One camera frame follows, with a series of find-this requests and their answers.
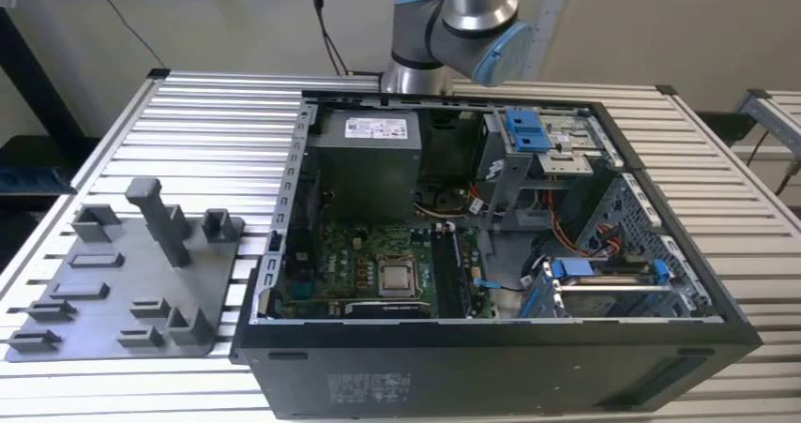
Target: gray fixture plate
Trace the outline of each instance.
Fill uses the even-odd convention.
[[[76,309],[68,321],[37,322],[30,317],[18,334],[50,331],[60,338],[53,350],[17,352],[9,349],[9,362],[49,360],[113,359],[136,357],[188,357],[205,355],[213,346],[216,327],[225,300],[225,291],[236,257],[239,241],[208,243],[200,227],[201,219],[187,218],[191,235],[184,239],[191,263],[172,268],[164,252],[152,240],[143,219],[121,219],[120,225],[105,226],[112,243],[72,245],[58,267],[41,300],[50,300],[56,287],[65,285],[94,285],[105,283],[108,294],[104,299],[66,298]],[[241,234],[244,221],[231,218],[236,232]],[[72,268],[69,260],[76,254],[109,254],[120,252],[124,263],[119,267]],[[203,311],[205,329],[197,344],[177,345],[165,329],[167,318],[139,318],[131,314],[133,301],[167,300],[177,308],[189,326],[197,309]],[[155,328],[163,338],[160,347],[125,348],[117,341],[121,330]]]

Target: cable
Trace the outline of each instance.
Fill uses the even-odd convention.
[[[106,3],[109,3],[110,8],[113,9],[113,13],[116,13],[116,16],[120,18],[120,21],[123,22],[123,25],[125,25],[125,27],[128,28],[129,32],[139,39],[139,41],[141,42],[141,44],[144,45],[144,47],[148,49],[149,53],[152,54],[152,57],[155,57],[155,60],[159,62],[159,65],[161,66],[161,68],[167,68],[167,65],[164,64],[164,61],[161,60],[161,57],[159,57],[159,54],[155,53],[155,51],[152,50],[152,48],[151,48],[149,44],[147,43],[147,41],[141,38],[141,36],[139,35],[139,33],[133,30],[133,28],[128,24],[128,21],[125,20],[125,17],[123,16],[123,12],[120,12],[120,9],[116,7],[116,5],[113,4],[113,2],[110,0],[105,0],[105,1],[106,1]]]
[[[336,72],[337,76],[341,76],[341,72],[339,71],[336,61],[333,60],[333,56],[336,56],[336,60],[339,61],[339,64],[341,65],[341,69],[344,70],[344,74],[349,75],[351,70],[348,69],[345,62],[341,59],[341,55],[339,54],[339,50],[336,49],[336,45],[333,44],[333,40],[331,39],[331,35],[328,34],[328,29],[325,28],[325,20],[323,19],[323,6],[325,4],[324,0],[311,0],[311,1],[313,3],[313,13],[316,14],[316,21],[319,22],[319,25],[320,25],[320,32],[323,34],[323,42],[325,43],[325,52],[328,53],[328,59],[329,59],[331,65],[333,66],[333,71]]]
[[[755,146],[753,147],[753,151],[750,152],[750,156],[749,156],[749,160],[746,160],[746,166],[751,165],[751,160],[753,157],[755,156],[755,152],[759,149],[759,146],[762,146],[762,142],[765,142],[765,139],[767,138],[767,134],[770,132],[765,129],[765,133],[762,134],[762,137],[759,137],[759,141],[755,143]]]
[[[426,207],[423,207],[418,203],[414,203],[414,207],[416,207],[416,210],[423,212],[426,215],[428,215],[430,217],[435,217],[436,219],[458,219],[458,218],[464,217],[464,215],[466,215],[466,214],[440,214],[439,212],[428,210]]]
[[[570,239],[564,235],[564,231],[562,230],[562,226],[559,225],[559,221],[555,218],[555,212],[552,210],[552,194],[550,190],[546,192],[544,199],[550,210],[550,225],[552,226],[552,235],[555,235],[555,239],[559,241],[562,246],[572,252],[572,254],[576,254],[580,257],[590,257],[590,254],[578,247],[575,247],[575,245],[570,242]]]
[[[787,186],[787,183],[790,182],[790,178],[791,178],[791,175],[785,174],[785,178],[781,180],[781,183],[778,184],[778,189],[775,189],[775,196],[781,195],[781,192],[785,191],[785,187]]]

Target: black cable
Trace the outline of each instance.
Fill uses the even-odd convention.
[[[159,65],[161,66],[161,68],[167,68],[167,65],[164,64],[164,61],[161,60],[161,57],[159,57],[159,54],[155,53],[155,51],[152,50],[152,48],[151,48],[149,44],[147,43],[147,41],[141,38],[141,36],[139,35],[139,33],[133,30],[133,28],[128,24],[128,21],[125,20],[125,17],[123,16],[123,12],[120,12],[120,9],[116,8],[116,5],[113,4],[113,2],[110,0],[105,0],[105,1],[106,1],[106,3],[109,3],[110,8],[113,9],[113,13],[116,13],[116,16],[120,18],[120,21],[123,22],[123,25],[125,25],[125,27],[128,28],[128,30],[133,34],[133,36],[136,38],[139,38],[139,41],[141,42],[141,44],[148,49],[149,53],[152,54],[152,57],[155,57],[155,60],[159,62]]]
[[[502,285],[500,288],[503,290],[508,290],[510,292],[526,292],[526,289],[512,289],[511,287],[507,287],[506,285]]]
[[[333,40],[331,39],[331,35],[328,34],[328,29],[325,28],[325,21],[323,19],[324,0],[319,0],[319,3],[320,3],[320,7],[316,11],[317,11],[319,17],[320,17],[320,25],[323,26],[323,32],[325,34],[325,38],[328,39],[329,47],[333,50],[333,54],[336,55],[336,59],[339,59],[339,64],[341,65],[341,69],[344,70],[345,74],[348,74],[351,72],[351,69],[345,65],[345,61],[341,60],[341,55],[339,55],[339,50],[336,49],[336,45],[333,44]]]
[[[765,139],[767,138],[767,134],[769,134],[769,131],[765,129],[765,133],[762,134],[762,137],[759,138],[759,141],[755,143],[755,146],[753,147],[753,151],[750,152],[749,160],[746,160],[746,166],[751,165],[753,156],[755,156],[755,152],[759,149],[759,146],[762,146],[762,142],[765,142]]]
[[[778,189],[775,189],[775,196],[781,195],[781,192],[785,191],[785,187],[787,186],[787,183],[790,182],[790,178],[791,178],[791,176],[789,174],[785,174],[785,178],[781,180],[781,183],[778,184]]]
[[[316,14],[316,21],[320,25],[320,32],[323,34],[323,43],[325,43],[325,52],[328,53],[329,63],[333,66],[333,71],[337,76],[341,76],[341,72],[339,71],[339,67],[336,65],[336,61],[333,60],[333,56],[339,60],[339,64],[341,65],[341,69],[344,73],[348,74],[349,70],[341,59],[341,55],[339,54],[339,50],[336,49],[336,45],[333,44],[333,40],[331,39],[331,35],[328,34],[328,29],[325,28],[325,20],[323,19],[323,5],[324,0],[311,0],[313,3],[313,13]]]

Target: barcode label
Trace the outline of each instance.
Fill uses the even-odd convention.
[[[408,139],[406,120],[398,118],[348,118],[347,139]]]

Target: aluminum table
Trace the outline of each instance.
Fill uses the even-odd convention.
[[[739,112],[753,116],[801,159],[801,92],[749,90]]]
[[[0,416],[45,421],[273,420],[247,367],[225,356],[245,279],[263,252],[304,89],[375,90],[373,78],[172,72],[149,78],[0,276],[0,355],[74,239],[80,204],[135,215],[124,191],[161,178],[165,204],[188,215],[225,207],[247,222],[223,325],[205,358],[0,362]],[[456,95],[602,101],[694,243],[765,341],[742,361],[654,414],[538,421],[801,420],[801,222],[675,95],[653,86],[456,82]],[[475,421],[528,421],[499,416]]]

